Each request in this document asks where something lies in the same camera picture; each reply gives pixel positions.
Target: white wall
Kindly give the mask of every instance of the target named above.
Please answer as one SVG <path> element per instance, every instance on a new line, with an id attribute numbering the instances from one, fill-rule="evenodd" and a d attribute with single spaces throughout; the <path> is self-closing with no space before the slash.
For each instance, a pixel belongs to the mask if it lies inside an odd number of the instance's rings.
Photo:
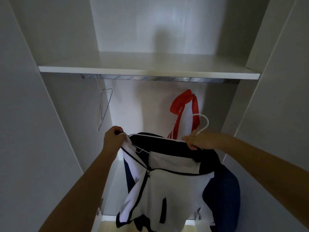
<path id="1" fill-rule="evenodd" d="M 105 80 L 105 85 L 114 90 L 110 103 L 113 125 L 121 126 L 127 134 L 149 132 L 164 137 L 177 117 L 170 106 L 186 89 L 197 96 L 200 113 L 209 118 L 209 129 L 216 131 L 221 131 L 237 89 L 236 84 L 134 80 Z M 203 126 L 206 122 L 202 117 L 200 120 Z"/>
<path id="2" fill-rule="evenodd" d="M 0 228 L 38 231 L 82 172 L 8 0 L 0 23 Z"/>
<path id="3" fill-rule="evenodd" d="M 269 0 L 90 0 L 100 51 L 247 57 Z"/>
<path id="4" fill-rule="evenodd" d="M 38 65 L 97 51 L 89 0 L 10 0 Z"/>
<path id="5" fill-rule="evenodd" d="M 105 132 L 112 127 L 109 109 L 97 131 L 100 92 L 95 79 L 82 79 L 80 74 L 43 73 L 43 80 L 56 111 L 85 172 L 103 147 Z M 103 94 L 103 112 L 108 99 Z"/>
<path id="6" fill-rule="evenodd" d="M 308 6 L 309 0 L 296 1 L 236 134 L 307 171 Z M 308 231 L 231 157 L 226 156 L 224 164 L 241 188 L 238 232 Z"/>

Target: closet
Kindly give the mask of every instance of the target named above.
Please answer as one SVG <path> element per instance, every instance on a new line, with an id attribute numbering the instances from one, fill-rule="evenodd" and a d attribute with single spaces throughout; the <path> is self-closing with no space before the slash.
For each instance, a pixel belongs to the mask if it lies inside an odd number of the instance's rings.
<path id="1" fill-rule="evenodd" d="M 269 31 L 269 0 L 10 3 L 83 171 L 112 125 L 166 137 L 176 118 L 169 107 L 186 89 L 197 96 L 209 129 L 235 126 L 244 111 L 229 114 L 234 95 L 249 102 L 281 26 L 279 19 Z M 97 81 L 113 89 L 112 96 L 103 93 L 103 113 L 111 100 L 99 132 Z M 104 214 L 115 216 L 126 194 L 119 153 L 103 194 Z"/>

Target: white and navy jacket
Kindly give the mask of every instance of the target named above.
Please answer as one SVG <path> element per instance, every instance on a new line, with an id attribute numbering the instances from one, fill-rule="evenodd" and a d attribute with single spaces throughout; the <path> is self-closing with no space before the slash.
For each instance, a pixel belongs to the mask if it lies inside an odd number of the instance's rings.
<path id="1" fill-rule="evenodd" d="M 117 215 L 117 227 L 134 221 L 140 231 L 145 226 L 149 232 L 181 232 L 197 211 L 214 222 L 204 195 L 221 166 L 216 152 L 193 151 L 186 143 L 154 136 L 132 135 L 122 145 L 129 194 Z"/>

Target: closet door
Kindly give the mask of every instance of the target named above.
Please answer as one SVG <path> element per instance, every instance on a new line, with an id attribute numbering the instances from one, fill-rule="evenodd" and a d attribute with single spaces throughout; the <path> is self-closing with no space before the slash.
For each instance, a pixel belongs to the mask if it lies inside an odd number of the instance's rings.
<path id="1" fill-rule="evenodd" d="M 38 231 L 82 172 L 8 0 L 0 23 L 0 228 Z"/>

